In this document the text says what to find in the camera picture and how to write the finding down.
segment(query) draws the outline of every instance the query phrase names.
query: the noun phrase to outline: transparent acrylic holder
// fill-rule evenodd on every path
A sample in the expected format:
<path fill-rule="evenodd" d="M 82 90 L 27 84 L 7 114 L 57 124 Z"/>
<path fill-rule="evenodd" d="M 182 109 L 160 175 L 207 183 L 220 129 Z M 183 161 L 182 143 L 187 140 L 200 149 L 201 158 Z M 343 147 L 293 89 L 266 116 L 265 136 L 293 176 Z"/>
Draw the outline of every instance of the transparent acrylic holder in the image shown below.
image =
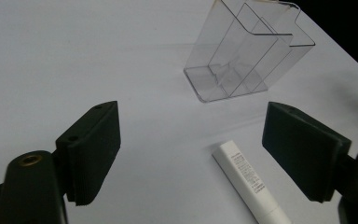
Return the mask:
<path fill-rule="evenodd" d="M 315 45 L 299 13 L 280 1 L 215 0 L 185 67 L 199 99 L 266 91 Z"/>

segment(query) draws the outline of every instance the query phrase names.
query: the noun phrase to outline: white cylindrical object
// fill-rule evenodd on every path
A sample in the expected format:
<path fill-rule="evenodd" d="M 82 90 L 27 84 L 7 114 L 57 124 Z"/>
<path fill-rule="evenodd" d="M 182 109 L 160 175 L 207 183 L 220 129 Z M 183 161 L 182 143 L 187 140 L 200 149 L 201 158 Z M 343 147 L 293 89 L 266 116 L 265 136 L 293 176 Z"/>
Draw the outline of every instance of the white cylindrical object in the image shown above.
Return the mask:
<path fill-rule="evenodd" d="M 293 223 L 233 141 L 220 146 L 213 156 L 259 224 Z"/>

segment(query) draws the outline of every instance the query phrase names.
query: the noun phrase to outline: white table surface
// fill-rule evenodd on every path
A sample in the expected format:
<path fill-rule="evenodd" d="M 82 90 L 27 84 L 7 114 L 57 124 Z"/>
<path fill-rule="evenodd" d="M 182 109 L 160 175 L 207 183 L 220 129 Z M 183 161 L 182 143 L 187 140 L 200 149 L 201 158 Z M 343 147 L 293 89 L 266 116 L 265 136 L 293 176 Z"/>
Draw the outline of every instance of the white table surface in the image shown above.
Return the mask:
<path fill-rule="evenodd" d="M 54 141 L 93 105 L 117 100 L 122 145 L 96 200 L 69 222 L 256 223 L 211 152 L 233 139 L 295 223 L 338 223 L 261 145 L 268 101 L 352 140 L 358 63 L 306 15 L 316 42 L 270 90 L 202 104 L 183 74 L 213 0 L 0 0 L 0 183 L 20 154 Z"/>

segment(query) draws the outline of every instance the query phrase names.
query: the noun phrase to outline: plastic container compartment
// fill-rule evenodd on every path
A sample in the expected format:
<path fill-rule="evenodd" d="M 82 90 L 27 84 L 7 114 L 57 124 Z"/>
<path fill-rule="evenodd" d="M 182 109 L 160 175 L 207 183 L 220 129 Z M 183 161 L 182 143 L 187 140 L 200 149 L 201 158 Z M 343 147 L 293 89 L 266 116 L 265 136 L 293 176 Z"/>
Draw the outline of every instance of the plastic container compartment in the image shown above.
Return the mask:
<path fill-rule="evenodd" d="M 299 13 L 287 2 L 215 0 L 185 67 L 199 99 L 266 91 L 315 45 Z"/>

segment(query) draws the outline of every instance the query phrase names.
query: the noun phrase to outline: white tube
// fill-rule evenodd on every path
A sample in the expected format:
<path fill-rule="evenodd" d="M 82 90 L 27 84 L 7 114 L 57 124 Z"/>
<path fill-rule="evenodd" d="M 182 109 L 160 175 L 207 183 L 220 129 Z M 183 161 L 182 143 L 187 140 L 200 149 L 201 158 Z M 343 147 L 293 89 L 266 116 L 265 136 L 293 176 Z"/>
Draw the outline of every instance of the white tube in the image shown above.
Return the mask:
<path fill-rule="evenodd" d="M 233 141 L 220 146 L 213 156 L 259 224 L 293 223 Z"/>

